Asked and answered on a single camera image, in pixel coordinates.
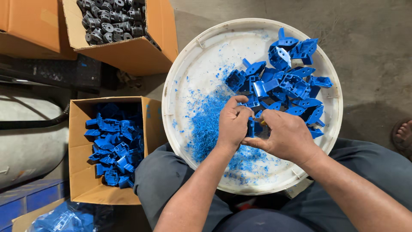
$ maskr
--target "cardboard box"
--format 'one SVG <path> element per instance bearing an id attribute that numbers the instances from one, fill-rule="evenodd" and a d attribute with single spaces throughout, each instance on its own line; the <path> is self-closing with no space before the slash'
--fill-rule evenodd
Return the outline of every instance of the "cardboard box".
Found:
<path id="1" fill-rule="evenodd" d="M 29 59 L 76 60 L 61 0 L 1 0 L 0 54 Z"/>
<path id="2" fill-rule="evenodd" d="M 89 46 L 76 0 L 63 0 L 63 8 L 70 45 L 78 53 L 135 76 L 167 73 L 178 55 L 175 17 L 169 0 L 146 1 L 147 30 L 162 51 L 144 37 Z"/>
<path id="3" fill-rule="evenodd" d="M 31 226 L 31 223 L 34 222 L 34 220 L 36 220 L 38 216 L 54 210 L 64 201 L 65 199 L 62 198 L 46 206 L 43 206 L 40 209 L 36 209 L 34 211 L 31 211 L 30 213 L 26 213 L 25 215 L 13 219 L 12 232 L 25 232 L 26 229 L 28 229 Z"/>
<path id="4" fill-rule="evenodd" d="M 162 103 L 147 97 L 104 97 L 72 100 L 69 117 L 69 174 L 72 201 L 107 204 L 140 205 L 131 188 L 120 189 L 102 183 L 95 165 L 88 163 L 92 142 L 84 136 L 86 120 L 96 118 L 95 105 L 101 102 L 141 102 L 145 157 L 167 142 L 162 123 Z"/>

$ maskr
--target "gray pants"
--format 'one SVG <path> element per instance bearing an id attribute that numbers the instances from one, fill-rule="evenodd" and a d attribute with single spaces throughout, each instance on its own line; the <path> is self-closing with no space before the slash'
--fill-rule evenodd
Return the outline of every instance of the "gray pants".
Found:
<path id="1" fill-rule="evenodd" d="M 412 211 L 412 163 L 398 153 L 370 142 L 338 139 L 330 157 L 364 177 Z M 152 229 L 173 194 L 193 170 L 165 144 L 147 156 L 136 169 L 134 191 Z M 329 194 L 316 181 L 288 202 L 282 212 L 298 217 L 317 230 L 357 231 Z M 213 198 L 204 232 L 226 216 L 229 206 Z"/>

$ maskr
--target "black hose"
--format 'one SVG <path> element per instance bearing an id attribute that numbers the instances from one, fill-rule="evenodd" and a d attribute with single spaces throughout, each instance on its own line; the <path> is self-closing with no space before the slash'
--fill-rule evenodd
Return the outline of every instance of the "black hose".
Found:
<path id="1" fill-rule="evenodd" d="M 66 109 L 57 117 L 50 120 L 41 121 L 0 121 L 0 130 L 16 130 L 29 128 L 43 128 L 60 124 L 69 118 L 70 102 L 67 103 Z"/>

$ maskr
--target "plastic bag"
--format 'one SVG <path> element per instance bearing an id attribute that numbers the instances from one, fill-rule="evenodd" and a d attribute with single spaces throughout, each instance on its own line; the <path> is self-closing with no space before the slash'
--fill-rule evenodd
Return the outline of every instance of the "plastic bag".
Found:
<path id="1" fill-rule="evenodd" d="M 97 232 L 113 224 L 113 206 L 67 200 L 45 213 L 26 232 Z"/>

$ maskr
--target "concrete floor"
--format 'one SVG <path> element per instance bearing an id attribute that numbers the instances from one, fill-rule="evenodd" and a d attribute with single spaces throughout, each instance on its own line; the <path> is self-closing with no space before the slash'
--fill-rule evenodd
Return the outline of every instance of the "concrete floor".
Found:
<path id="1" fill-rule="evenodd" d="M 410 0 L 170 1 L 175 9 L 180 51 L 204 30 L 247 17 L 281 21 L 319 38 L 318 44 L 333 63 L 342 85 L 340 137 L 393 149 L 389 140 L 393 124 L 412 116 L 408 103 L 412 95 Z M 144 77 L 144 90 L 102 90 L 100 96 L 144 95 L 161 100 L 165 78 L 166 74 Z M 308 184 L 291 191 L 296 195 Z M 141 225 L 147 230 L 146 223 Z"/>

